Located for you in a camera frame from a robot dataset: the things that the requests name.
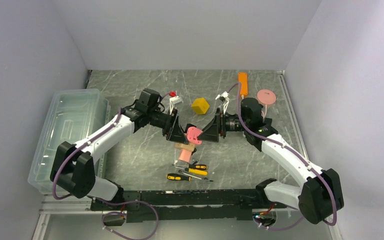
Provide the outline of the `pink cube socket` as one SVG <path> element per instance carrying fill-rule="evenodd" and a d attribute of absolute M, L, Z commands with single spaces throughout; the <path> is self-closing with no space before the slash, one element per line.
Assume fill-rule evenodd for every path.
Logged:
<path fill-rule="evenodd" d="M 202 132 L 203 131 L 197 127 L 189 127 L 186 132 L 186 138 L 188 142 L 194 145 L 201 145 L 202 141 L 199 140 L 198 137 L 202 134 Z"/>

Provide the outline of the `black adapter with cable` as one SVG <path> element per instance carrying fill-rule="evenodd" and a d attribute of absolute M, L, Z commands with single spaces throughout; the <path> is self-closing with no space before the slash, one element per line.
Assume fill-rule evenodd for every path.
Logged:
<path fill-rule="evenodd" d="M 190 158 L 189 158 L 189 165 L 196 165 L 199 160 L 194 156 L 194 154 L 197 152 L 197 149 L 195 148 L 194 151 L 191 152 Z"/>

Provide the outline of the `yellow cube socket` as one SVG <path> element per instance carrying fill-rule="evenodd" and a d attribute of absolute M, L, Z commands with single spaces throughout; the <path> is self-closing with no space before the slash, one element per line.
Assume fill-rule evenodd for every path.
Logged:
<path fill-rule="evenodd" d="M 205 115 L 210 108 L 209 103 L 204 97 L 200 97 L 194 100 L 190 106 L 197 115 Z"/>

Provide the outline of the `round pink power socket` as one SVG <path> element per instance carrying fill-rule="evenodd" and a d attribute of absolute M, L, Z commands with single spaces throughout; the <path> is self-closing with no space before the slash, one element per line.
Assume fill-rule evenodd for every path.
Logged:
<path fill-rule="evenodd" d="M 258 91 L 256 99 L 261 105 L 271 106 L 276 102 L 277 96 L 269 89 L 261 89 Z"/>

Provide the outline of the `beige wooden cube socket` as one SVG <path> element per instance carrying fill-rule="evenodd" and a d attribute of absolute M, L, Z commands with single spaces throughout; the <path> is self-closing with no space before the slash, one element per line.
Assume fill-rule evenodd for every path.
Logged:
<path fill-rule="evenodd" d="M 193 152 L 193 151 L 195 151 L 196 145 L 193 144 L 193 143 L 183 144 L 183 143 L 176 142 L 174 144 L 174 147 L 176 149 L 179 149 L 179 150 L 186 150 L 186 151 L 189 151 L 189 152 Z"/>

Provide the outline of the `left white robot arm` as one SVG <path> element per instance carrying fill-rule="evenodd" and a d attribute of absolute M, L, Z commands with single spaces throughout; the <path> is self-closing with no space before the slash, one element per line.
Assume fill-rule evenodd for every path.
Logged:
<path fill-rule="evenodd" d="M 124 189 L 95 174 L 95 165 L 106 152 L 147 125 L 160 128 L 170 142 L 188 144 L 177 111 L 165 113 L 160 108 L 163 98 L 159 92 L 145 88 L 138 99 L 120 107 L 112 120 L 91 135 L 75 143 L 61 143 L 50 173 L 54 199 L 90 197 L 111 210 L 119 209 L 124 203 Z"/>

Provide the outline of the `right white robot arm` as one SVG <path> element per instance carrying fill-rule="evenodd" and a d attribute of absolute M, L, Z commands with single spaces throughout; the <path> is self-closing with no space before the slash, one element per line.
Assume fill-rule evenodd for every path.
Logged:
<path fill-rule="evenodd" d="M 334 226 L 338 210 L 344 207 L 339 174 L 332 168 L 322 169 L 292 148 L 272 126 L 272 119 L 263 118 L 263 109 L 257 99 L 250 97 L 240 101 L 237 114 L 217 109 L 197 140 L 217 143 L 227 132 L 243 132 L 250 145 L 275 160 L 298 184 L 267 179 L 256 186 L 256 203 L 262 208 L 281 203 L 299 210 L 312 224 L 325 222 Z"/>

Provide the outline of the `small yellow black screwdriver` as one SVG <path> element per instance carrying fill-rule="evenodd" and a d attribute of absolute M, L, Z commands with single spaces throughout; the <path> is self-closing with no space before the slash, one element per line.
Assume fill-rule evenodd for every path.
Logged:
<path fill-rule="evenodd" d="M 197 169 L 197 170 L 208 170 L 208 166 L 205 164 L 188 164 L 188 165 L 181 165 L 181 164 L 174 164 L 174 167 L 180 167 L 180 168 L 189 168 L 189 169 Z"/>

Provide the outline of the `middle yellow screwdriver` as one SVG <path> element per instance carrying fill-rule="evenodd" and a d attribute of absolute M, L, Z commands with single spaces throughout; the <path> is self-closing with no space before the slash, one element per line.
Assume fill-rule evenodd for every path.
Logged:
<path fill-rule="evenodd" d="M 196 175 L 201 175 L 201 176 L 207 176 L 208 172 L 206 170 L 200 170 L 200 169 L 194 169 L 194 168 L 180 168 L 180 170 Z"/>

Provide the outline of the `large black yellow screwdriver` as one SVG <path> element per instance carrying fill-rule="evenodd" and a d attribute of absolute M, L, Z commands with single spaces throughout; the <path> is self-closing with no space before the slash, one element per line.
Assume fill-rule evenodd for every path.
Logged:
<path fill-rule="evenodd" d="M 189 175 L 182 175 L 182 174 L 177 174 L 177 173 L 168 173 L 166 178 L 170 181 L 201 181 L 201 182 L 213 182 L 213 180 L 210 179 L 198 179 L 191 177 Z"/>

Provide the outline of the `orange power strip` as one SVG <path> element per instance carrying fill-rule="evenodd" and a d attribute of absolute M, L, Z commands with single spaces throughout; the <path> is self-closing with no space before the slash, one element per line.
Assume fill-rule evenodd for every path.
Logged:
<path fill-rule="evenodd" d="M 237 76 L 238 82 L 241 84 L 239 94 L 242 99 L 248 95 L 248 75 L 246 72 L 239 72 Z"/>

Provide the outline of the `clear plastic storage bin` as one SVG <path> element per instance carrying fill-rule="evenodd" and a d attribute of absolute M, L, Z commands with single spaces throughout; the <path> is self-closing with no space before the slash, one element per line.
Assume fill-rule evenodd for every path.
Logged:
<path fill-rule="evenodd" d="M 58 146 L 82 140 L 108 122 L 111 107 L 98 89 L 62 90 L 54 93 L 39 137 L 28 183 L 41 194 L 52 193 L 52 171 Z"/>

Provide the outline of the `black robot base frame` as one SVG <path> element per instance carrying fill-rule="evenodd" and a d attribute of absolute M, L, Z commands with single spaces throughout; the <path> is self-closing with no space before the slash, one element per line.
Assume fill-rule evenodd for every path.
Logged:
<path fill-rule="evenodd" d="M 269 207 L 285 209 L 281 203 L 272 203 L 259 189 L 205 189 L 205 190 L 126 190 L 122 200 L 113 206 L 93 200 L 94 212 L 126 211 L 128 223 L 142 223 L 159 219 L 204 220 L 236 219 L 250 221 L 253 215 Z"/>

